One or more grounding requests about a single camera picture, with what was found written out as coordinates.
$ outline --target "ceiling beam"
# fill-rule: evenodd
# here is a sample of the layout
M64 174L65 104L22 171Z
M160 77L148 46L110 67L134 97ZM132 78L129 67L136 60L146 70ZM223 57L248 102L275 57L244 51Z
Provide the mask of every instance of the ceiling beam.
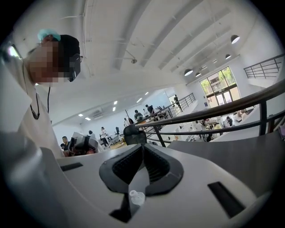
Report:
M228 15L231 11L228 8L223 9L219 13L217 13L214 18L215 19L209 19L206 22L204 22L201 26L199 26L195 31L191 33L192 36L187 35L182 42L176 46L176 48L172 51L172 54L169 54L163 62L159 65L159 68L162 69L166 66L167 63L170 62L170 60L176 56L179 52L181 52L192 40L194 40L197 36L199 36L203 31L211 27L215 22L222 19L226 15Z
M231 30L231 27L226 27L223 31L220 33L217 33L216 35L212 36L210 39L208 39L205 43L197 47L194 51L192 51L190 54L188 54L183 60L179 61L175 66L173 66L170 71L174 72L179 67L181 67L185 62L192 59L195 55L199 54L201 51L203 51L206 47L208 47L210 44L218 40L223 35L227 34Z
M192 0L186 6L184 6L174 17L171 18L170 22L163 28L163 30L159 33L159 35L155 38L153 42L153 47L149 48L142 58L140 65L145 66L147 61L153 55L158 46L162 43L162 41L168 36L168 34L174 29L174 27L197 5L199 5L203 0Z
M141 16L143 15L143 12L145 12L147 6L151 0L139 0L136 4L134 10L132 11L128 23L126 23L125 28L122 31L123 41L122 43L118 44L118 51L116 55L116 60L114 62L115 68L118 70L121 69L123 57L125 56L125 51L128 46L128 43L130 41L130 38L134 32L135 27L137 26L137 23L139 22Z

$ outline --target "recessed light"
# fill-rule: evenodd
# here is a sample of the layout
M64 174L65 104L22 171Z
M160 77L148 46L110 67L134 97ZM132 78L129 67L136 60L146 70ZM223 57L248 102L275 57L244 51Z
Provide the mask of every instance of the recessed light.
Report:
M229 54L226 54L226 59L229 59L230 57L232 57L232 56Z

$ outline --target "white ceiling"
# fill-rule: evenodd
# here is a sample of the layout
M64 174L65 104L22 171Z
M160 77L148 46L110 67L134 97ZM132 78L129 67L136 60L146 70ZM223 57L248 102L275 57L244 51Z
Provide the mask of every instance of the white ceiling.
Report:
M226 54L239 54L255 18L242 0L42 0L15 25L13 39L22 55L42 28L80 41L78 79L52 88L57 123L114 98L189 83L203 65L202 75L214 70ZM233 34L240 36L234 45ZM194 73L185 77L186 68Z

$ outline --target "chair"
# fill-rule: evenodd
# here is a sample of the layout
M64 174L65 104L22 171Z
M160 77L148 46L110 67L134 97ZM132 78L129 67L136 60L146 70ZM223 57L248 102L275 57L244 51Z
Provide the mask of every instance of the chair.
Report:
M127 145L147 143L146 133L142 130L138 130L134 124L125 127L124 137Z

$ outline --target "black railing post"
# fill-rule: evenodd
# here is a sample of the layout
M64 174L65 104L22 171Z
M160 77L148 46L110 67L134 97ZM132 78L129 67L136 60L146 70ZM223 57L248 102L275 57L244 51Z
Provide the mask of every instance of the black railing post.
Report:
M262 65L260 64L260 66L261 66L262 72L263 72L263 74L264 74L264 78L266 78L265 73L264 73L264 70L263 70L263 68L262 68Z
M266 101L260 103L260 120L261 125L259 127L259 135L264 135L266 132L266 123L267 123L267 106Z
M168 112L169 112L170 118L173 118L169 107L168 107Z
M260 65L260 66L261 66L261 65ZM250 69L252 70L252 73L253 73L253 75L254 75L254 72L253 72L253 69L252 69L252 67L250 67ZM254 78L256 78L256 77L255 77L255 75L254 75Z
M157 137L159 138L159 141L160 141L161 145L163 147L166 147L165 144L164 144L164 141L163 141L163 139L161 137L161 134L159 133L159 130L158 130L157 126L153 126L153 128L154 128L154 130L155 130L155 132L157 134Z

